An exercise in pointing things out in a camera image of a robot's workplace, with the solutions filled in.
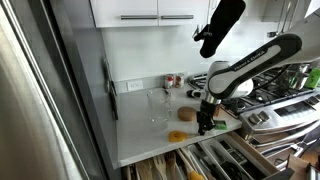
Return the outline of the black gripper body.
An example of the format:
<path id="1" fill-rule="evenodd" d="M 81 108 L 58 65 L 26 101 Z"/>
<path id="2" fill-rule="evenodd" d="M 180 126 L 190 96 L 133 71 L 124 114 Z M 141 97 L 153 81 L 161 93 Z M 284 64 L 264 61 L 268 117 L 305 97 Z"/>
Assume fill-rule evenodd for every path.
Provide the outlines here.
<path id="1" fill-rule="evenodd" d="M 208 131 L 208 123 L 213 120 L 213 114 L 217 104 L 208 103 L 205 100 L 201 101 L 200 110 L 196 112 L 197 123 L 198 125 L 202 125 L 205 131 Z"/>

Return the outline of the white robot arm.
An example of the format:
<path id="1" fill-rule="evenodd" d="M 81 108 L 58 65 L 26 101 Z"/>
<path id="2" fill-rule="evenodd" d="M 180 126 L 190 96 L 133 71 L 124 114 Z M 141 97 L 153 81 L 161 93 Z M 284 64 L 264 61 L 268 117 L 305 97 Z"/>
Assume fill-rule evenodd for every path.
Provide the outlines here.
<path id="1" fill-rule="evenodd" d="M 215 127 L 213 115 L 224 99 L 240 97 L 238 87 L 254 76 L 281 65 L 312 62 L 320 57 L 320 18 L 310 14 L 284 34 L 262 45 L 230 67 L 214 62 L 208 71 L 205 96 L 197 112 L 198 133 Z"/>

